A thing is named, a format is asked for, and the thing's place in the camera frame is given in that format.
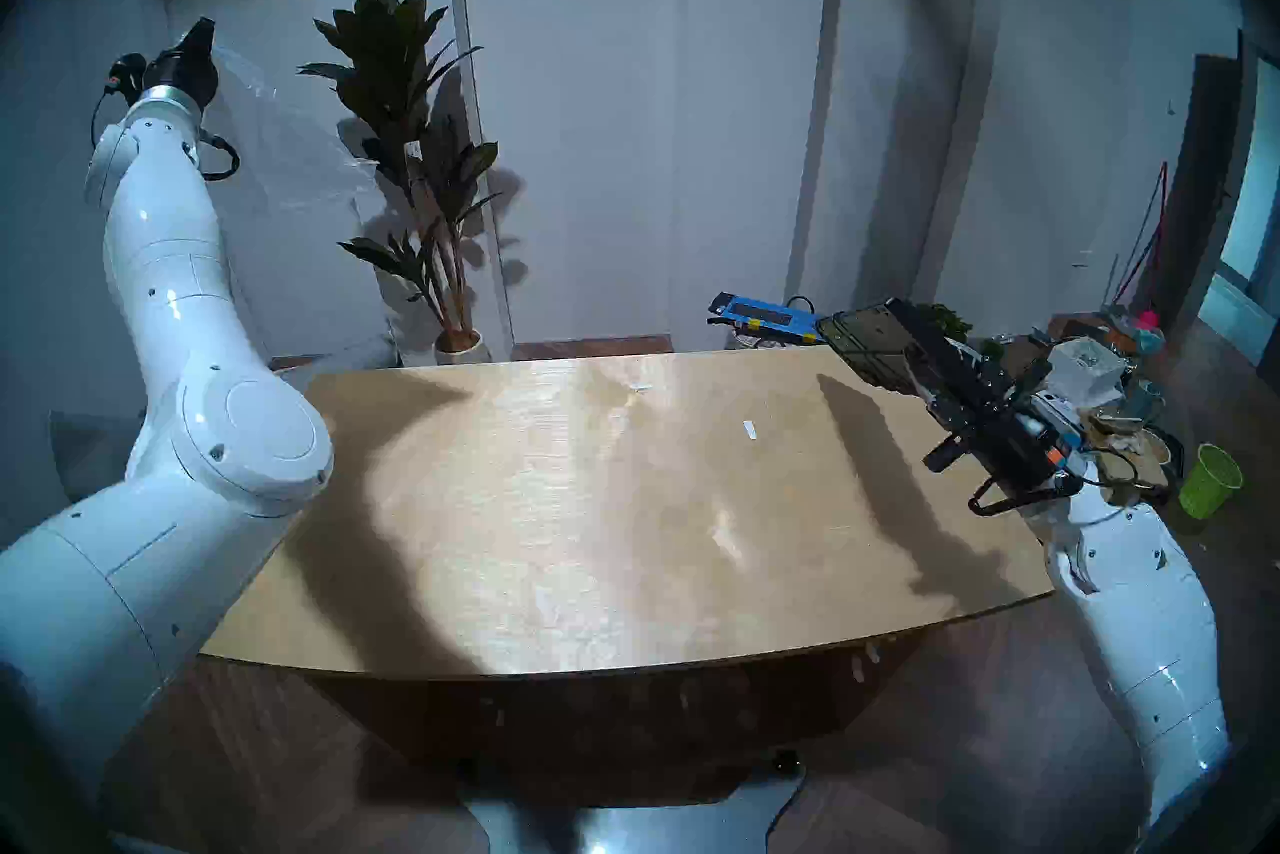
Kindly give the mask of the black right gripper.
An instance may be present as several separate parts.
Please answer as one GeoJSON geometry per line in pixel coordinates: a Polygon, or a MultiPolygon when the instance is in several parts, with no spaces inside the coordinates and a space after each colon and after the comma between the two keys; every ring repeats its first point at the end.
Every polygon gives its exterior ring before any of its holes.
{"type": "Polygon", "coordinates": [[[1069,444],[1062,429],[1033,411],[1046,379],[1046,355],[1015,369],[986,355],[986,362],[922,364],[922,398],[947,437],[923,463],[940,474],[964,455],[977,458],[988,480],[1018,493],[1041,489],[1064,469],[1069,444]]]}

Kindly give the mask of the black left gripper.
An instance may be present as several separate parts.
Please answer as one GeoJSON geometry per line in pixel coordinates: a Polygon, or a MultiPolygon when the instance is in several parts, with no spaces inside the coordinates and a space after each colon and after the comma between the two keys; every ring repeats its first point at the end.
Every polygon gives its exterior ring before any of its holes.
{"type": "Polygon", "coordinates": [[[178,51],[163,51],[143,70],[143,90],[174,88],[204,113],[215,97],[212,44],[215,22],[198,18],[178,42],[178,51]]]}

